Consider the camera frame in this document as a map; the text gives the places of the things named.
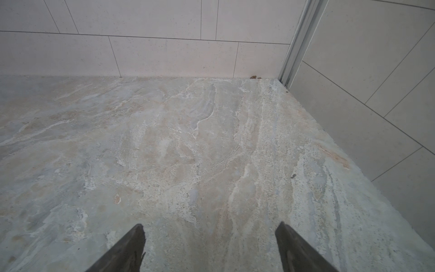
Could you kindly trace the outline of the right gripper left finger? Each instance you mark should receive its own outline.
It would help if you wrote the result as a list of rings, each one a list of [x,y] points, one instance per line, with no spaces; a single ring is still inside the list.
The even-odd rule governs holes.
[[[136,224],[86,272],[140,272],[145,243],[143,225]]]

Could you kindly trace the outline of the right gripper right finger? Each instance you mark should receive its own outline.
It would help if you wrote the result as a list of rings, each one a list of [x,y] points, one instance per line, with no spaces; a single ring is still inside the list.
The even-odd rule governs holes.
[[[284,272],[338,272],[292,227],[280,222],[275,230]]]

